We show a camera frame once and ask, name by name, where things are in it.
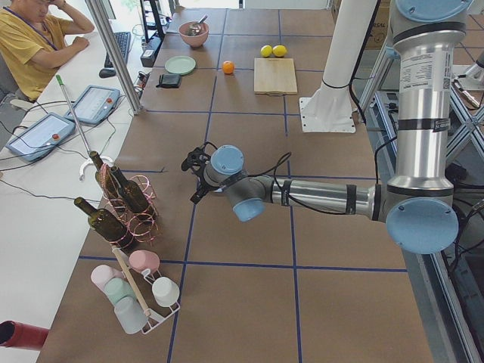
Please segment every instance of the wallet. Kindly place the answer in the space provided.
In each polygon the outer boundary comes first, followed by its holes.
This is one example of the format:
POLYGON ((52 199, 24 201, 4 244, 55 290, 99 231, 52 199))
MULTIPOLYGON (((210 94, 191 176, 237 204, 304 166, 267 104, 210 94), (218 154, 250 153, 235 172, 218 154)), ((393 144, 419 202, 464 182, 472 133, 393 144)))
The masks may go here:
POLYGON ((182 83, 182 77, 179 74, 162 74, 157 88, 178 88, 182 83))

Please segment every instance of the lanyard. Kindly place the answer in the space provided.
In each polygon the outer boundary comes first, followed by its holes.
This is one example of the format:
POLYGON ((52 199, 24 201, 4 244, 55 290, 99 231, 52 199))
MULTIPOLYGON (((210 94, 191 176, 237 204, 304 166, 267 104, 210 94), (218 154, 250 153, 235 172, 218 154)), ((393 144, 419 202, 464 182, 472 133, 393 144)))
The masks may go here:
POLYGON ((59 49, 54 45, 52 44, 52 42, 47 39, 41 32, 39 32, 31 23, 29 23, 27 20, 23 19, 19 14, 17 14, 15 11, 7 8, 6 6, 3 7, 4 10, 8 11, 9 13, 13 14, 14 16, 18 17, 20 20, 22 20, 25 24, 27 24, 28 26, 30 26, 37 34, 39 34, 46 42, 47 44, 49 44, 55 51, 58 51, 59 49))

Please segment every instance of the white pillar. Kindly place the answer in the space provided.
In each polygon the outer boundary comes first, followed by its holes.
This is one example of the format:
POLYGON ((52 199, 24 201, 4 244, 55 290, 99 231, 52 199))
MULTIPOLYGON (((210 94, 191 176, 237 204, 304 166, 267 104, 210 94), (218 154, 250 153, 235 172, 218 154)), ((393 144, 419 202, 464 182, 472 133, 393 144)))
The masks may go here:
POLYGON ((321 87, 299 99, 304 132, 355 132, 347 85, 376 5, 377 0, 341 1, 321 87))

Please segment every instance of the pink cup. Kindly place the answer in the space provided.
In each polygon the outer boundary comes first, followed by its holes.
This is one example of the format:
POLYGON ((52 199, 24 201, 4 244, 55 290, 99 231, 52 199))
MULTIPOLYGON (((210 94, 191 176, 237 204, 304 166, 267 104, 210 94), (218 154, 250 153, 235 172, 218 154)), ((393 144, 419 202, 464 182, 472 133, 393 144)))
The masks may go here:
POLYGON ((140 274, 149 268, 152 275, 160 268, 160 258, 155 252, 137 250, 129 256, 129 264, 133 270, 140 274))
POLYGON ((104 292, 104 286, 114 278, 124 278, 121 271, 108 265, 99 265, 91 273, 91 281, 99 290, 104 292))

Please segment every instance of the light green plate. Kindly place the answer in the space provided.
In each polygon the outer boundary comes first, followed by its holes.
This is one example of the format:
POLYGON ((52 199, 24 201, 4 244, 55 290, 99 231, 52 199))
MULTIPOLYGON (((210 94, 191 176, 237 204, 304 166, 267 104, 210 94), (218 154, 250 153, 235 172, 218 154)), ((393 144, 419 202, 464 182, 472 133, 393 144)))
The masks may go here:
POLYGON ((171 57, 165 63, 165 69, 174 74, 179 74, 180 76, 184 76, 185 74, 189 74, 192 70, 194 70, 197 62, 192 57, 186 55, 177 55, 176 57, 171 57))

